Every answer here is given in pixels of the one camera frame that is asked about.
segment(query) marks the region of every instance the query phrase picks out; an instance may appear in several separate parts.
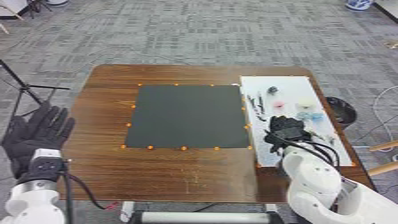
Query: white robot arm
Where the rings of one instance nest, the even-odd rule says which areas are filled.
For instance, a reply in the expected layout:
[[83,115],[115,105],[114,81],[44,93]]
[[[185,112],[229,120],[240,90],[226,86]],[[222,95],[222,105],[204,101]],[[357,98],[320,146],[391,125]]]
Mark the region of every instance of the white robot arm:
[[[34,176],[51,177],[53,174],[57,175],[58,169],[62,168],[60,151],[37,149],[30,164]],[[12,188],[11,198],[5,203],[5,210],[11,216],[5,217],[0,224],[64,224],[64,213],[53,205],[57,201],[58,192],[55,181],[46,180],[46,178],[37,178],[37,180],[18,184]]]
[[288,204],[313,224],[396,223],[396,203],[345,179],[325,161],[293,146],[284,149],[282,168],[291,178]]

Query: chair leg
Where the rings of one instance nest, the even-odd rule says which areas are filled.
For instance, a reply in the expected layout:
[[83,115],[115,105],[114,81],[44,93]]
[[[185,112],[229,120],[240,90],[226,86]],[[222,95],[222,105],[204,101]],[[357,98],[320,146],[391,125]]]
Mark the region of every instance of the chair leg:
[[375,176],[377,174],[382,174],[396,169],[398,169],[398,161],[394,161],[393,163],[387,163],[382,166],[378,166],[377,168],[369,169],[368,170],[369,176]]
[[378,150],[382,150],[382,149],[387,149],[387,148],[391,148],[391,147],[394,147],[394,146],[398,146],[398,141],[387,142],[387,143],[384,143],[382,145],[373,146],[373,147],[369,148],[369,151],[375,152],[375,151],[378,151]]
[[12,15],[16,16],[16,18],[18,18],[19,20],[23,20],[21,16],[19,16],[18,13],[14,12],[14,10],[9,8],[9,6],[0,5],[0,7],[2,7],[5,10],[9,10],[9,12],[11,12]]
[[5,26],[2,23],[0,23],[0,28],[2,28],[3,32],[9,34],[9,30],[5,29]]

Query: black glove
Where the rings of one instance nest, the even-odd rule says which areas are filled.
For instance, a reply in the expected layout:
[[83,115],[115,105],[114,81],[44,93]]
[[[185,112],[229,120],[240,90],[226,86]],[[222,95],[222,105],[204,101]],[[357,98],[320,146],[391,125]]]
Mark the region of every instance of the black glove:
[[16,179],[28,171],[28,164],[35,149],[60,150],[74,126],[74,119],[67,119],[67,110],[51,107],[44,102],[32,114],[28,122],[21,116],[11,119],[11,128],[5,133],[2,146],[11,160],[11,169]]
[[279,148],[286,148],[289,143],[286,141],[311,141],[311,134],[304,131],[304,122],[295,118],[272,117],[270,131],[266,131],[265,142],[273,144],[270,152],[277,152]]

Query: black mat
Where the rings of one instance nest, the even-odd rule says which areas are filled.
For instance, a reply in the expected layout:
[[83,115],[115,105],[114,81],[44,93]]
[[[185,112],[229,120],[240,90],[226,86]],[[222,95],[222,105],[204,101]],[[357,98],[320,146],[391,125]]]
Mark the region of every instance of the black mat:
[[126,146],[243,148],[249,146],[236,86],[144,86]]

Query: blue object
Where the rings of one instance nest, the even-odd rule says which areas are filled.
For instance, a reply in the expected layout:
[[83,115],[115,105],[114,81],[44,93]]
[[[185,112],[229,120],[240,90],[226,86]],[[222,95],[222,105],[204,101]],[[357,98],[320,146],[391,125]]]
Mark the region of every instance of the blue object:
[[355,11],[364,11],[373,4],[373,0],[346,0],[346,8]]
[[311,119],[311,114],[307,112],[300,112],[300,113],[297,113],[295,117],[300,121],[305,121]]
[[321,119],[323,119],[323,114],[321,113],[313,113],[311,120],[320,121]]

